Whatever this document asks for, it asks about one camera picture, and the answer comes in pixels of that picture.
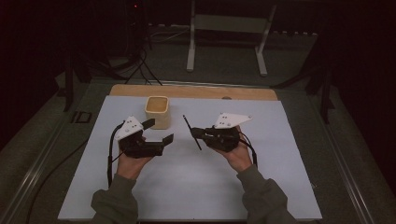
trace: white triangular marker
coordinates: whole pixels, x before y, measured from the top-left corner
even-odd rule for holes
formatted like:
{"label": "white triangular marker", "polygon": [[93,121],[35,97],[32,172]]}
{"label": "white triangular marker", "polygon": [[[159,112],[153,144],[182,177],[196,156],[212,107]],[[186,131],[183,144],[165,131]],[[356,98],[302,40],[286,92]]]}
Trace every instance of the white triangular marker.
{"label": "white triangular marker", "polygon": [[133,133],[137,133],[140,130],[143,130],[143,125],[134,116],[128,117],[117,133],[116,140],[121,140],[122,138]]}
{"label": "white triangular marker", "polygon": [[251,116],[221,113],[215,123],[215,129],[233,128],[248,120],[251,120]]}

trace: metal stand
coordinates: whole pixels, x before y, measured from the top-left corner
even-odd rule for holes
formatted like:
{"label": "metal stand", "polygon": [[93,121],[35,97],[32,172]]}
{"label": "metal stand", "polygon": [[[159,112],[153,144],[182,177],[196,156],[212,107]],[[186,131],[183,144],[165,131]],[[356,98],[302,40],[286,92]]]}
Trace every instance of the metal stand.
{"label": "metal stand", "polygon": [[267,76],[262,51],[265,41],[270,32],[271,23],[276,12],[276,6],[272,6],[268,19],[261,18],[241,18],[228,16],[213,16],[204,14],[195,14],[195,0],[191,1],[191,26],[190,26],[190,48],[187,59],[187,71],[194,70],[195,59],[195,29],[231,31],[262,34],[262,42],[255,48],[257,63],[262,77]]}
{"label": "metal stand", "polygon": [[64,57],[64,88],[58,91],[59,96],[64,96],[66,102],[64,112],[67,112],[74,100],[73,76],[76,72],[80,82],[89,83],[91,75],[86,64],[81,60],[71,44],[66,42]]}

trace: wire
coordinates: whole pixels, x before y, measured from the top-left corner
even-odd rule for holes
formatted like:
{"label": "wire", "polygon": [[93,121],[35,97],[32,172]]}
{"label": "wire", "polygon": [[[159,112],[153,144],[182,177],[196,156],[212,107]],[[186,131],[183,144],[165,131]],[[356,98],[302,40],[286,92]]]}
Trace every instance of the wire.
{"label": "wire", "polygon": [[247,137],[244,133],[242,133],[242,132],[239,132],[239,133],[241,133],[242,135],[244,135],[244,137],[247,139],[248,143],[251,145],[250,140],[248,139],[248,137]]}
{"label": "wire", "polygon": [[250,148],[250,150],[251,150],[251,157],[253,158],[253,164],[255,164],[255,165],[258,167],[258,164],[257,164],[257,154],[256,154],[256,151],[254,150],[253,146],[252,146],[250,143],[248,143],[247,141],[242,140],[242,139],[239,139],[239,142],[245,144],[248,148]]}
{"label": "wire", "polygon": [[113,68],[111,67],[111,65],[106,65],[105,63],[102,62],[97,62],[94,61],[93,59],[91,59],[89,56],[87,56],[85,53],[79,51],[78,52],[78,56],[80,56],[83,60],[85,60],[85,63],[87,64],[87,66],[89,66],[90,68],[94,68],[97,69],[99,71],[103,71],[106,75],[116,79],[116,80],[124,80],[126,79],[125,77],[121,77],[118,74],[116,74],[113,70]]}
{"label": "wire", "polygon": [[113,163],[114,161],[116,161],[120,156],[122,156],[122,154],[124,154],[124,151],[122,151],[122,152],[116,157],[116,159],[114,159],[111,163]]}
{"label": "wire", "polygon": [[70,157],[72,157],[76,152],[78,152],[86,143],[88,142],[88,138],[81,144],[79,145],[74,151],[72,151],[68,156],[66,156],[58,165],[56,165],[50,172],[47,174],[47,176],[44,178],[43,182],[41,182],[41,185],[38,187],[37,192],[35,193],[35,196],[33,197],[33,201],[29,207],[29,212],[26,217],[26,224],[29,224],[30,222],[30,216],[32,215],[33,211],[33,206],[35,205],[35,200],[38,196],[38,193],[40,190],[43,188],[44,184],[47,182],[47,180],[50,178],[50,176],[62,165],[64,164],[65,161],[67,161]]}
{"label": "wire", "polygon": [[137,72],[137,70],[139,70],[140,67],[143,65],[143,61],[146,60],[146,58],[147,58],[147,53],[146,53],[145,50],[143,50],[143,52],[145,53],[145,56],[143,57],[143,59],[142,59],[142,57],[139,55],[139,58],[140,58],[140,60],[142,61],[142,63],[140,63],[140,64],[136,67],[136,69],[131,73],[131,75],[125,80],[124,84],[127,84],[127,83],[131,80],[132,76],[133,76],[133,75]]}
{"label": "wire", "polygon": [[149,71],[149,73],[151,74],[151,76],[152,77],[154,77],[154,79],[162,86],[163,84],[161,83],[161,81],[157,78],[157,77],[155,77],[154,76],[154,74],[151,72],[151,70],[149,69],[149,66],[146,64],[146,62],[145,62],[145,60],[142,60],[143,61],[143,64],[146,66],[146,68],[148,69],[148,71]]}
{"label": "wire", "polygon": [[152,42],[161,43],[161,42],[164,42],[166,40],[170,40],[170,39],[172,39],[172,38],[174,38],[174,37],[176,37],[178,35],[182,35],[182,34],[188,32],[189,30],[190,30],[190,27],[188,29],[184,30],[184,31],[181,31],[181,32],[159,32],[159,33],[156,33],[156,34],[151,35],[151,36],[155,36],[155,35],[158,35],[158,34],[174,34],[174,33],[176,33],[176,34],[175,35],[171,35],[171,36],[169,36],[169,37],[167,37],[167,38],[165,38],[163,40],[157,40],[157,41],[152,41]]}
{"label": "wire", "polygon": [[111,182],[113,181],[113,167],[112,167],[111,164],[113,163],[113,141],[114,141],[114,136],[116,135],[116,132],[122,127],[122,125],[124,123],[125,123],[125,121],[123,123],[119,124],[114,129],[113,133],[111,134],[111,138],[110,138],[110,145],[108,147],[108,157],[107,157],[107,182],[108,182],[108,187],[109,188],[110,188]]}
{"label": "wire", "polygon": [[136,59],[133,56],[129,56],[129,57],[127,57],[127,59],[128,59],[128,61],[126,63],[112,65],[112,68],[115,71],[122,71],[122,69],[131,67],[131,66],[133,66],[136,63]]}
{"label": "wire", "polygon": [[120,74],[125,74],[125,73],[131,71],[132,69],[134,69],[134,65],[131,65],[131,67],[128,68],[127,70],[125,70],[125,71],[121,71]]}
{"label": "wire", "polygon": [[146,80],[146,83],[145,84],[150,84],[150,85],[152,85],[151,84],[151,82],[146,78],[146,76],[143,74],[143,71],[142,71],[142,68],[139,68],[139,70],[140,70],[140,75],[142,75],[142,77]]}

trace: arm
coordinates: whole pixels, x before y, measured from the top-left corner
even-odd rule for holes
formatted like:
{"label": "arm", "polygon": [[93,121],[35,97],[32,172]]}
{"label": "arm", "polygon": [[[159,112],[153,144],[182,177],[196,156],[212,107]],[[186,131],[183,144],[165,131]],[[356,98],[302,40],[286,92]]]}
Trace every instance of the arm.
{"label": "arm", "polygon": [[245,193],[242,202],[247,209],[247,223],[297,223],[287,210],[288,198],[273,179],[264,179],[255,165],[240,172]]}
{"label": "arm", "polygon": [[91,223],[136,223],[137,201],[132,188],[140,172],[152,158],[134,159],[122,154],[117,173],[108,190],[100,189],[93,194],[91,207],[96,214]]}
{"label": "arm", "polygon": [[230,152],[215,149],[221,154],[242,182],[244,195],[242,202],[247,209],[248,224],[289,224],[297,223],[287,210],[288,198],[273,179],[264,179],[252,164],[248,147],[239,143]]}

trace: white metal leg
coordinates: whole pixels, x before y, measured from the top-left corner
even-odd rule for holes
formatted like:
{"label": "white metal leg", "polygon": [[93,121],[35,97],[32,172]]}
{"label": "white metal leg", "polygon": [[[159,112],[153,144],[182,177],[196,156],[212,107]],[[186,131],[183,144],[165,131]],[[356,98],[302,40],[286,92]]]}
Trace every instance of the white metal leg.
{"label": "white metal leg", "polygon": [[268,35],[270,33],[271,23],[272,23],[272,20],[274,18],[275,11],[276,11],[276,6],[273,6],[271,8],[271,13],[270,13],[270,16],[268,18],[268,22],[265,23],[265,29],[264,29],[264,32],[262,33],[262,42],[260,43],[259,46],[257,46],[255,48],[256,57],[257,57],[257,63],[259,65],[259,70],[260,70],[260,76],[262,76],[262,77],[266,77],[268,75],[267,68],[266,68],[265,62],[264,62],[264,57],[262,56],[262,51],[264,49],[265,41],[267,40],[267,37],[268,37]]}
{"label": "white metal leg", "polygon": [[187,58],[187,71],[194,70],[195,60],[195,0],[191,1],[191,25],[190,25],[190,48]]}

